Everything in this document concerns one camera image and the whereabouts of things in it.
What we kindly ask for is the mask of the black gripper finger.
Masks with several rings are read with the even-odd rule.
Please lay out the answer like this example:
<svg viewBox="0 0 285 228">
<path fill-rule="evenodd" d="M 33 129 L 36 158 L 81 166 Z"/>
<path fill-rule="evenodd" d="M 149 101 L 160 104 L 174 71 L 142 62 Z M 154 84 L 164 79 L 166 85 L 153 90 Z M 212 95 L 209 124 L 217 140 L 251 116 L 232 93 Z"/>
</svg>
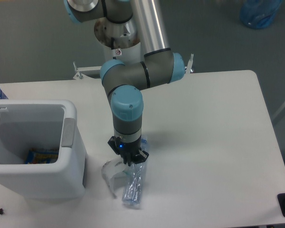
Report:
<svg viewBox="0 0 285 228">
<path fill-rule="evenodd" d="M 149 157 L 149 153 L 142 149 L 137 150 L 131 155 L 131 162 L 134 164 L 144 163 Z"/>
<path fill-rule="evenodd" d="M 112 136 L 108 141 L 108 145 L 115 152 L 115 154 L 122 158 L 124 164 L 129 165 L 129 151 L 125 144 L 117 144 L 116 138 Z"/>
</svg>

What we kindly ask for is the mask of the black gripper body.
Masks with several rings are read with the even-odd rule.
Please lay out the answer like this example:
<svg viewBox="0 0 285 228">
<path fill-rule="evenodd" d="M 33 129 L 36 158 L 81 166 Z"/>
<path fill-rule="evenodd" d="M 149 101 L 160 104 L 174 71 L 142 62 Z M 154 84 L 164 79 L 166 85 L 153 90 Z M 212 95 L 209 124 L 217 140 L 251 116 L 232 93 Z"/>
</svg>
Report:
<svg viewBox="0 0 285 228">
<path fill-rule="evenodd" d="M 131 155 L 140 149 L 141 137 L 133 142 L 122 142 L 120 137 L 116 137 L 117 144 L 125 144 L 129 151 L 129 159 L 131 160 Z"/>
</svg>

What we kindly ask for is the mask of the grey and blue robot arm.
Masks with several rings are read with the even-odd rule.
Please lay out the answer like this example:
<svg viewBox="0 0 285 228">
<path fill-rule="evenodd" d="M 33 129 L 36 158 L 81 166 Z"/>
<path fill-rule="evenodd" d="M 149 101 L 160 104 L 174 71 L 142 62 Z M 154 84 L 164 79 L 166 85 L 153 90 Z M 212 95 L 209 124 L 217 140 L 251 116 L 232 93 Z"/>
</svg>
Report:
<svg viewBox="0 0 285 228">
<path fill-rule="evenodd" d="M 157 0 L 66 0 L 75 23 L 95 21 L 94 34 L 110 48 L 100 78 L 113 116 L 114 134 L 108 144 L 125 164 L 149 157 L 141 148 L 141 91 L 182 79 L 185 65 L 172 52 Z"/>
</svg>

